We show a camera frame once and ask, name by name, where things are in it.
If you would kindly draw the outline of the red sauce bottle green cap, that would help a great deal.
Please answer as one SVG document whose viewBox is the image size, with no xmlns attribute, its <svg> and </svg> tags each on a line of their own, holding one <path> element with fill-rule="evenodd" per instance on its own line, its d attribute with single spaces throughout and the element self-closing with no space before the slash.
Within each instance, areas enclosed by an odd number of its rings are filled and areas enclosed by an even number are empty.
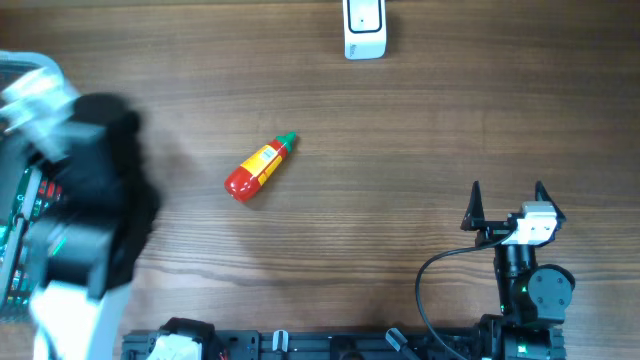
<svg viewBox="0 0 640 360">
<path fill-rule="evenodd" d="M 275 137 L 240 164 L 225 180 L 225 190 L 238 202 L 246 203 L 263 187 L 293 150 L 295 132 Z"/>
</svg>

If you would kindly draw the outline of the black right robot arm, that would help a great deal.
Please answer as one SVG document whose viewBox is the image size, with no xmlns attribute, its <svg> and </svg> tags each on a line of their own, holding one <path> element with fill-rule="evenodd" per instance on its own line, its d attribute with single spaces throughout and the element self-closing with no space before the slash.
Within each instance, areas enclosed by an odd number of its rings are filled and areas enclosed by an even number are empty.
<svg viewBox="0 0 640 360">
<path fill-rule="evenodd" d="M 494 274 L 501 313 L 484 315 L 476 324 L 473 359 L 565 359 L 561 325 L 571 304 L 575 277 L 565 268 L 540 265 L 536 250 L 555 240 L 566 217 L 542 182 L 534 199 L 503 221 L 485 218 L 480 185 L 472 185 L 461 223 L 476 233 L 475 248 L 494 251 Z"/>
</svg>

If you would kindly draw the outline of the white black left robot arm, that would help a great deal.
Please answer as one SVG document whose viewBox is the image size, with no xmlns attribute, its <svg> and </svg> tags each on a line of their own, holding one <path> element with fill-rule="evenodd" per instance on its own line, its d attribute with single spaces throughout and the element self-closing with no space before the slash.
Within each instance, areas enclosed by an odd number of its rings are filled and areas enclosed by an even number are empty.
<svg viewBox="0 0 640 360">
<path fill-rule="evenodd" d="M 160 207 L 140 113 L 79 92 L 51 58 L 1 54 L 1 305 L 37 359 L 108 359 Z"/>
</svg>

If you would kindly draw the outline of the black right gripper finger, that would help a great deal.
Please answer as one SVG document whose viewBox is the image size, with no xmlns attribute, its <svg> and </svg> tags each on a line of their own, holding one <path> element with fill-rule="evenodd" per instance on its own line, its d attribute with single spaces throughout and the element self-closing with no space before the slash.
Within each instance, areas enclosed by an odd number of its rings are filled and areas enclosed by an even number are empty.
<svg viewBox="0 0 640 360">
<path fill-rule="evenodd" d="M 463 231 L 479 231 L 485 228 L 484 206 L 480 184 L 474 181 L 467 209 L 463 216 L 460 229 Z"/>
<path fill-rule="evenodd" d="M 551 196 L 549 195 L 549 193 L 547 192 L 544 184 L 542 181 L 537 181 L 535 184 L 535 198 L 537 201 L 545 201 L 545 202 L 549 202 L 555 212 L 556 212 L 556 220 L 558 223 L 565 223 L 566 222 L 566 216 L 564 215 L 564 213 L 560 210 L 560 208 L 557 206 L 557 204 L 555 203 L 555 201 L 551 198 Z"/>
</svg>

